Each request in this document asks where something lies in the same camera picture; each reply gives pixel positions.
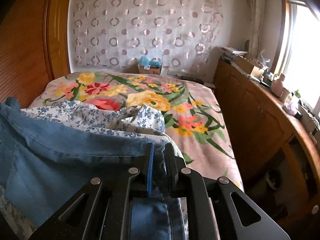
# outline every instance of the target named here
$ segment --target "black metal clamp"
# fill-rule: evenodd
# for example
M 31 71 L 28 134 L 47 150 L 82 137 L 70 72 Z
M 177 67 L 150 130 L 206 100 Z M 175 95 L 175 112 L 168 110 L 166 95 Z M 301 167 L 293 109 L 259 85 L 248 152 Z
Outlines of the black metal clamp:
M 131 199 L 148 197 L 154 145 L 118 180 L 93 178 L 30 237 L 30 240 L 130 239 Z M 290 240 L 289 236 L 228 178 L 202 177 L 164 151 L 169 193 L 186 197 L 190 240 Z M 0 213 L 0 236 L 15 240 Z

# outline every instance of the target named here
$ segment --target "floral blanket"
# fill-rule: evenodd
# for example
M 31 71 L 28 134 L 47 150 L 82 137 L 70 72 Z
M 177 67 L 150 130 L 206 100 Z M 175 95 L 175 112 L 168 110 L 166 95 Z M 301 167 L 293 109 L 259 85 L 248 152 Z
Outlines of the floral blanket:
M 160 110 L 165 133 L 190 168 L 212 179 L 227 176 L 243 189 L 219 104 L 209 88 L 157 75 L 82 72 L 50 82 L 30 107 L 65 99 L 103 110 L 143 104 Z

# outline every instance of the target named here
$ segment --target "denim fabric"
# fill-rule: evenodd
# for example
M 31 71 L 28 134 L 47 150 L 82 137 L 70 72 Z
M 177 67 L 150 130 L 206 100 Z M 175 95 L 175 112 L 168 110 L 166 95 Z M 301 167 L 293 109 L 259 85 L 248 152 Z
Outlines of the denim fabric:
M 10 98 L 0 103 L 0 184 L 6 198 L 39 226 L 91 178 L 115 179 L 127 171 L 148 142 L 32 119 Z M 174 239 L 184 238 L 181 216 L 172 214 L 179 212 L 178 200 L 167 196 L 163 180 L 163 150 L 157 143 L 153 177 L 160 191 L 134 200 L 132 240 L 169 240 L 173 230 Z

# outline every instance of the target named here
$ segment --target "wooden headboard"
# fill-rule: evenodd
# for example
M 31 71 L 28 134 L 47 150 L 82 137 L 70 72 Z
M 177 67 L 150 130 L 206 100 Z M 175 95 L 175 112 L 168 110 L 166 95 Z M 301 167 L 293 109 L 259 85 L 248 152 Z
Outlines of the wooden headboard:
M 0 100 L 28 107 L 49 81 L 70 72 L 69 0 L 16 0 L 0 25 Z

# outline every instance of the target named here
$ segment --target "white curtain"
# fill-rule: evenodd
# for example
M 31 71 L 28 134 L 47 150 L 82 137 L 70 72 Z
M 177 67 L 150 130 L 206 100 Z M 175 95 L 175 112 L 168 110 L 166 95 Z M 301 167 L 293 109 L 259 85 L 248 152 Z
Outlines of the white curtain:
M 220 7 L 221 0 L 73 0 L 71 58 L 76 66 L 123 72 L 147 55 L 197 72 L 209 67 Z
M 249 56 L 257 57 L 259 50 L 259 35 L 263 23 L 265 0 L 250 0 L 251 8 L 251 37 L 249 45 Z

